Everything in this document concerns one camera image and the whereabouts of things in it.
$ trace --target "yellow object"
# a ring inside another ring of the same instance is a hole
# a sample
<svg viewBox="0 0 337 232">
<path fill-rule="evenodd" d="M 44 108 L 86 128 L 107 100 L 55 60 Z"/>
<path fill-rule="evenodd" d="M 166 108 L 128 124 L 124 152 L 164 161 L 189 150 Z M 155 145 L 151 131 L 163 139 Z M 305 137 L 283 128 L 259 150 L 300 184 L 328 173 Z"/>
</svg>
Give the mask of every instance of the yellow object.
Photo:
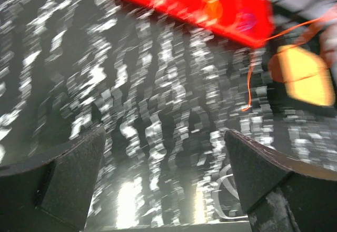
<svg viewBox="0 0 337 232">
<path fill-rule="evenodd" d="M 330 72 L 322 58 L 293 45 L 281 46 L 278 52 L 289 97 L 317 106 L 335 103 Z"/>
<path fill-rule="evenodd" d="M 208 19 L 220 19 L 223 14 L 223 7 L 220 0 L 203 0 L 205 3 L 204 12 Z"/>
</svg>

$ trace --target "white speckles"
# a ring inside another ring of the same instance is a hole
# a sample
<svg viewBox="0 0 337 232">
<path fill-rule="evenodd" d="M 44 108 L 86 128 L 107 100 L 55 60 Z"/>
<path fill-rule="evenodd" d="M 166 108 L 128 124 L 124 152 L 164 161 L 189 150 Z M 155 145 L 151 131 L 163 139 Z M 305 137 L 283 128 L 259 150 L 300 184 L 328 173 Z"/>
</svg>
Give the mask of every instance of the white speckles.
<svg viewBox="0 0 337 232">
<path fill-rule="evenodd" d="M 311 138 L 323 139 L 323 137 L 318 133 L 308 133 Z"/>
<path fill-rule="evenodd" d="M 266 96 L 267 95 L 267 87 L 266 86 L 260 86 L 256 88 L 256 93 L 259 97 Z"/>
<path fill-rule="evenodd" d="M 91 123 L 91 114 L 80 114 L 76 117 L 76 120 L 72 123 L 72 132 L 69 139 L 77 137 L 81 131 L 81 126 L 88 126 Z"/>
<path fill-rule="evenodd" d="M 8 66 L 6 66 L 5 68 L 3 68 L 3 69 L 0 71 L 0 78 L 5 77 L 8 73 L 9 73 L 9 68 L 8 68 Z"/>
<path fill-rule="evenodd" d="M 286 118 L 290 122 L 298 121 L 303 118 L 303 116 L 298 114 L 295 110 L 289 110 L 286 113 Z M 299 159 L 307 163 L 310 161 L 309 156 L 311 154 L 310 148 L 312 147 L 312 143 L 307 138 L 304 138 L 305 132 L 303 131 L 302 126 L 298 124 L 296 125 L 297 126 L 290 126 L 288 128 L 289 137 Z"/>
<path fill-rule="evenodd" d="M 36 58 L 40 54 L 40 52 L 41 51 L 33 52 L 33 53 L 29 54 L 27 57 L 25 57 L 25 59 L 23 60 L 24 66 L 32 64 L 36 60 Z"/>
<path fill-rule="evenodd" d="M 140 15 L 139 17 L 137 17 L 137 19 L 146 19 L 149 18 L 152 14 L 153 14 L 154 9 L 150 9 L 150 10 L 145 10 L 144 14 Z"/>
<path fill-rule="evenodd" d="M 197 166 L 202 166 L 202 165 L 204 165 L 205 164 L 205 162 L 206 162 L 206 154 L 201 154 L 200 155 L 200 157 L 199 157 L 199 161 L 198 161 L 198 163 L 196 164 Z"/>
<path fill-rule="evenodd" d="M 71 5 L 71 3 L 72 3 L 71 0 L 65 0 L 65 1 L 60 3 L 60 5 L 58 6 L 58 9 L 64 9 L 64 8 L 68 7 L 69 5 Z"/>
<path fill-rule="evenodd" d="M 126 65 L 122 65 L 117 69 L 117 79 L 115 81 L 115 88 L 118 88 L 127 82 L 128 75 L 126 68 L 127 68 Z"/>
<path fill-rule="evenodd" d="M 0 97 L 6 92 L 6 84 L 5 82 L 0 83 Z"/>
<path fill-rule="evenodd" d="M 215 154 L 223 153 L 223 149 L 225 148 L 224 136 L 221 131 L 214 131 L 210 133 L 210 143 L 214 147 L 213 152 Z"/>
<path fill-rule="evenodd" d="M 4 63 L 8 63 L 8 62 L 13 58 L 13 56 L 14 56 L 14 53 L 13 53 L 12 51 L 7 51 L 7 52 L 5 52 L 5 53 L 3 54 L 1 60 L 2 60 Z M 9 72 L 8 67 L 4 68 L 4 69 L 1 71 L 1 73 L 2 73 L 3 71 L 8 71 L 8 72 Z"/>
<path fill-rule="evenodd" d="M 11 20 L 4 22 L 0 26 L 0 30 L 2 34 L 8 33 L 11 29 L 13 29 L 13 23 Z"/>
<path fill-rule="evenodd" d="M 106 0 L 95 0 L 96 6 L 100 6 L 105 3 Z"/>
<path fill-rule="evenodd" d="M 177 83 L 176 85 L 173 84 L 174 83 L 172 83 L 172 88 L 175 92 L 175 103 L 180 103 L 186 99 L 186 89 L 180 83 Z"/>
<path fill-rule="evenodd" d="M 6 154 L 5 147 L 0 144 L 0 164 L 5 157 L 5 154 Z"/>
<path fill-rule="evenodd" d="M 88 99 L 85 99 L 83 102 L 81 102 L 81 106 L 88 106 L 88 105 L 90 105 L 92 102 L 94 102 L 95 101 L 95 99 L 94 99 L 94 97 L 89 97 Z"/>
<path fill-rule="evenodd" d="M 111 18 L 107 22 L 101 24 L 101 25 L 93 25 L 90 27 L 90 33 L 92 32 L 103 32 L 107 31 L 108 29 L 112 28 L 115 26 L 117 23 L 117 18 Z"/>
<path fill-rule="evenodd" d="M 88 81 L 89 85 L 99 84 L 106 78 L 106 74 L 104 73 L 104 68 L 97 66 L 97 65 L 94 66 L 89 71 L 89 78 L 90 78 L 90 80 Z"/>
<path fill-rule="evenodd" d="M 262 116 L 253 116 L 251 120 L 253 123 L 262 123 Z"/>
<path fill-rule="evenodd" d="M 20 112 L 20 110 L 13 110 L 9 114 L 2 115 L 0 117 L 0 124 L 2 126 L 10 125 L 13 121 L 15 121 L 17 119 L 17 117 L 19 116 L 19 112 Z"/>
<path fill-rule="evenodd" d="M 166 45 L 170 44 L 170 42 L 165 42 L 162 44 L 162 47 L 165 47 Z M 164 49 L 158 54 L 160 60 L 164 62 L 168 62 L 173 60 L 172 52 L 170 49 Z"/>
<path fill-rule="evenodd" d="M 125 124 L 121 125 L 120 130 L 122 135 L 125 136 L 126 138 L 132 138 L 138 134 L 135 128 L 126 126 Z"/>
<path fill-rule="evenodd" d="M 11 128 L 1 128 L 0 127 L 0 140 L 4 139 L 5 136 L 11 131 Z"/>
<path fill-rule="evenodd" d="M 162 123 L 155 113 L 150 116 L 151 126 L 145 129 L 145 136 L 150 146 L 150 157 L 148 159 L 148 165 L 151 171 L 150 175 L 150 188 L 151 191 L 157 192 L 159 190 L 158 181 L 160 176 L 160 162 L 166 155 L 166 149 L 162 143 Z M 162 214 L 161 214 L 161 200 L 160 198 L 154 198 L 151 201 L 152 208 L 156 209 L 156 216 L 152 219 L 151 225 L 163 226 Z"/>
<path fill-rule="evenodd" d="M 32 78 L 28 77 L 20 83 L 19 90 L 24 96 L 29 96 L 31 93 L 31 89 L 32 89 L 31 81 L 32 81 Z"/>
<path fill-rule="evenodd" d="M 284 198 L 283 193 L 279 188 L 269 193 L 266 196 L 266 200 L 273 211 L 273 217 L 265 224 L 262 224 L 259 230 L 267 231 L 271 228 L 273 228 L 273 230 L 277 230 L 280 226 L 282 226 L 282 230 L 293 230 L 295 232 L 300 232 L 294 215 L 290 209 L 289 203 Z M 280 220 L 283 220 L 284 222 L 282 225 L 277 225 Z"/>
<path fill-rule="evenodd" d="M 101 93 L 101 96 L 103 98 L 103 100 L 107 101 L 111 98 L 111 92 L 109 89 L 106 89 L 104 90 L 102 93 Z"/>
<path fill-rule="evenodd" d="M 142 66 L 147 66 L 152 61 L 152 55 L 150 53 L 147 53 L 142 57 Z"/>
<path fill-rule="evenodd" d="M 259 140 L 261 144 L 271 148 L 271 149 L 275 149 L 274 147 L 272 147 L 272 143 L 274 142 L 274 137 L 272 136 L 262 136 L 261 139 Z"/>
<path fill-rule="evenodd" d="M 58 33 L 52 40 L 52 47 L 50 52 L 56 50 L 57 48 L 60 47 L 61 43 L 62 43 L 62 37 L 64 35 L 66 31 L 61 31 L 60 33 Z"/>
<path fill-rule="evenodd" d="M 242 134 L 250 136 L 251 134 L 250 119 L 248 118 L 241 119 L 240 128 Z"/>
<path fill-rule="evenodd" d="M 178 77 L 178 72 L 177 72 L 177 67 L 176 66 L 168 68 L 167 72 L 168 72 L 168 74 L 167 74 L 168 79 L 172 79 L 172 78 L 177 78 Z"/>
</svg>

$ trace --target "black rubber flap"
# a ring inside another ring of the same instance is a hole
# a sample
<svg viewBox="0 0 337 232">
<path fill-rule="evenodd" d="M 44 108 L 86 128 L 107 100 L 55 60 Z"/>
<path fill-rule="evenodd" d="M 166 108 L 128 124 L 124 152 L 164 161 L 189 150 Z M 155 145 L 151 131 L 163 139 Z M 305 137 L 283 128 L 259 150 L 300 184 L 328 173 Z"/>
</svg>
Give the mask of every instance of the black rubber flap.
<svg viewBox="0 0 337 232">
<path fill-rule="evenodd" d="M 55 160 L 41 201 L 50 215 L 83 230 L 104 152 L 105 131 L 85 134 Z"/>
<path fill-rule="evenodd" d="M 241 207 L 247 213 L 290 171 L 278 167 L 261 156 L 261 154 L 268 155 L 272 149 L 239 132 L 227 131 L 225 141 Z"/>
</svg>

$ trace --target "white logo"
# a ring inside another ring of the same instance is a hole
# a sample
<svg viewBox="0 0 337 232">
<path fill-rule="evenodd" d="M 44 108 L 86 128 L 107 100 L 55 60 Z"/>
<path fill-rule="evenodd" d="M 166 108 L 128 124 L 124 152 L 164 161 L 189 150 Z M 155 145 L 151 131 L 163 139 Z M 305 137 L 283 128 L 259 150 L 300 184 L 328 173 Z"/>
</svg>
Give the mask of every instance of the white logo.
<svg viewBox="0 0 337 232">
<path fill-rule="evenodd" d="M 232 186 L 231 182 L 229 181 L 229 177 L 233 177 L 233 174 L 227 174 L 230 168 L 231 168 L 231 165 L 226 165 L 219 172 L 219 179 L 216 181 L 215 189 L 212 192 L 212 198 L 214 201 L 214 209 L 217 212 L 217 214 L 223 219 L 236 220 L 236 219 L 248 218 L 247 215 L 229 217 L 223 212 L 221 208 L 220 201 L 219 201 L 219 191 L 220 191 L 221 184 L 223 184 L 226 187 L 227 191 L 230 192 L 239 201 L 239 195 L 237 194 L 236 189 Z"/>
<path fill-rule="evenodd" d="M 243 10 L 241 15 L 241 22 L 237 27 L 239 31 L 249 31 L 257 24 L 257 20 L 254 14 Z"/>
</svg>

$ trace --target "red object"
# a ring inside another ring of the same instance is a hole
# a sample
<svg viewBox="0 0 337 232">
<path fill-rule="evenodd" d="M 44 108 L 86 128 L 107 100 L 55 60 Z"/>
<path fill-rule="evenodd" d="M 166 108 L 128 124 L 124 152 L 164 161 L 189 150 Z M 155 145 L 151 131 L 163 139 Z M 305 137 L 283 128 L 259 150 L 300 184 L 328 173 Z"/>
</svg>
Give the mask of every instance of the red object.
<svg viewBox="0 0 337 232">
<path fill-rule="evenodd" d="M 251 48 L 264 46 L 274 29 L 268 0 L 130 1 L 204 27 Z"/>
</svg>

